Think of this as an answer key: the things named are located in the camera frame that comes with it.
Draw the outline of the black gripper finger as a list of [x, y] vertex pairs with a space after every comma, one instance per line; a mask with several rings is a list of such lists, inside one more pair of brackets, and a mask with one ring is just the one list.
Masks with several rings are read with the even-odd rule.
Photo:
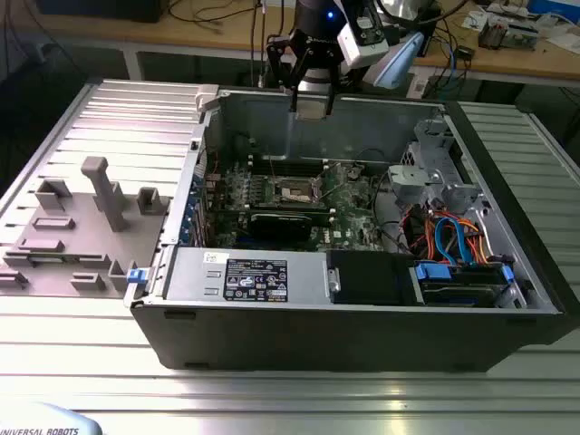
[[325, 103], [325, 114], [331, 115], [333, 111], [335, 97], [343, 91], [341, 65], [339, 63], [332, 65], [328, 69], [328, 73], [329, 73], [329, 88]]
[[[270, 70], [277, 83], [291, 93], [290, 112], [296, 112], [299, 83], [305, 77], [309, 63], [309, 46], [305, 34], [272, 36], [266, 45]], [[282, 55], [289, 49], [295, 56], [292, 68], [284, 65]]]

